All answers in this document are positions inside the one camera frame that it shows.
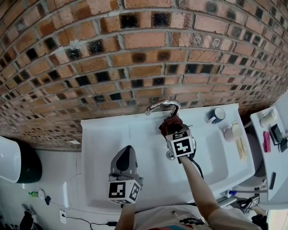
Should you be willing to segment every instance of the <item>shirt sleeve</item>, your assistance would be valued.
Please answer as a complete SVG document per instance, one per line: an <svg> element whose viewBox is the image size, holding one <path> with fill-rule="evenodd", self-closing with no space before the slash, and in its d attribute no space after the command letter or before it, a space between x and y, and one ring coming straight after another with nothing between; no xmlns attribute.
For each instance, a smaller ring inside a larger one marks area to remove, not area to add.
<svg viewBox="0 0 288 230"><path fill-rule="evenodd" d="M237 208L217 209L208 217L208 224L213 230L261 230L249 221Z"/></svg>

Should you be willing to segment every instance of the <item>white tile floor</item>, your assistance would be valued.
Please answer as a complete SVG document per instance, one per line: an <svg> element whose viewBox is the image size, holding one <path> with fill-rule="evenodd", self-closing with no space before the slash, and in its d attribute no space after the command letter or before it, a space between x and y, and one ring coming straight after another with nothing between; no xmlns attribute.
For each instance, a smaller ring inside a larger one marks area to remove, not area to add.
<svg viewBox="0 0 288 230"><path fill-rule="evenodd" d="M101 210L88 207L83 197L81 174L81 153L38 151L42 162L42 178L38 183L13 184L0 179L0 212L5 220L19 226L24 210L22 203L32 206L37 221L48 230L89 229L89 224L80 220L67 219L60 222L59 210L69 208L66 215L83 218L99 224L117 221L119 215L101 214ZM43 189L51 197L49 206L39 199L30 197L28 192ZM113 229L108 226L92 225L93 229Z"/></svg>

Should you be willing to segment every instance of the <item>cup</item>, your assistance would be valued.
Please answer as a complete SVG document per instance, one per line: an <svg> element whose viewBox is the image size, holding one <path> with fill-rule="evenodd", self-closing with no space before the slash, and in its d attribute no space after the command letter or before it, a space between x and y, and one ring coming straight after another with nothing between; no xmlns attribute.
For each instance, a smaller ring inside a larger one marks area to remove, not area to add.
<svg viewBox="0 0 288 230"><path fill-rule="evenodd" d="M270 110L265 117L260 121L260 125L265 127L277 119L277 113L274 109Z"/></svg>
<svg viewBox="0 0 288 230"><path fill-rule="evenodd" d="M226 127L224 129L224 138L228 142L234 142L241 136L242 136L242 129L238 124L233 124L232 127Z"/></svg>
<svg viewBox="0 0 288 230"><path fill-rule="evenodd" d="M221 108L216 108L210 113L210 119L208 120L208 122L211 124L217 124L224 120L225 117L225 111Z"/></svg>

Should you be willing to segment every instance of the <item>blue and white mug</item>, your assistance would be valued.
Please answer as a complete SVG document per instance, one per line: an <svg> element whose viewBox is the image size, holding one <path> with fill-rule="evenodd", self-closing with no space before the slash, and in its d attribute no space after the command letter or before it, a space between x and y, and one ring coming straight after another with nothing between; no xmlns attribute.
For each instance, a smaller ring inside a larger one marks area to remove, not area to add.
<svg viewBox="0 0 288 230"><path fill-rule="evenodd" d="M216 108L213 111L211 111L208 122L211 124L217 124L222 120L224 120L225 117L226 117L225 111L221 108Z"/></svg>

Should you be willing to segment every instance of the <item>marker cube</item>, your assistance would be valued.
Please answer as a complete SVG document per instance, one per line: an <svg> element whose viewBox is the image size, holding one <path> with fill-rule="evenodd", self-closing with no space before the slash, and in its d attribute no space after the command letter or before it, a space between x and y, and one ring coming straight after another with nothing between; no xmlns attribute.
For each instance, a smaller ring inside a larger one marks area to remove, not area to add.
<svg viewBox="0 0 288 230"><path fill-rule="evenodd" d="M117 204L136 203L140 188L136 180L111 181L109 200Z"/></svg>
<svg viewBox="0 0 288 230"><path fill-rule="evenodd" d="M167 135L166 141L168 149L175 157L186 156L194 153L190 129Z"/></svg>

